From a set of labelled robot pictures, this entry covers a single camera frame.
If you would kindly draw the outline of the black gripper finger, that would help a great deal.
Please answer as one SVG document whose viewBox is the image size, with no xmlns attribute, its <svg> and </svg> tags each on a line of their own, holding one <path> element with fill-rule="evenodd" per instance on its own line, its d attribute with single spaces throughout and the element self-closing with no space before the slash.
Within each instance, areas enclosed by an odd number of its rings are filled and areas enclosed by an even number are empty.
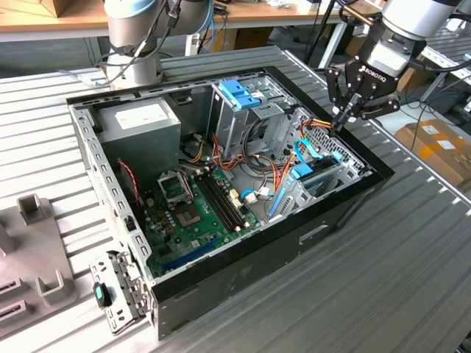
<svg viewBox="0 0 471 353">
<path fill-rule="evenodd" d="M 335 109 L 331 127 L 333 129 L 342 129 L 347 121 L 346 108 L 350 102 L 342 94 L 339 87 L 339 77 L 341 76 L 341 69 L 330 66 L 326 69 L 326 83 L 328 97 L 331 103 L 334 104 Z"/>
<path fill-rule="evenodd" d="M 343 110 L 339 110 L 335 116 L 335 129 L 342 129 L 350 118 L 368 121 L 400 109 L 400 103 L 394 97 L 388 97 L 384 103 L 371 107 L 366 107 L 361 99 L 361 96 L 355 96 Z"/>
</svg>

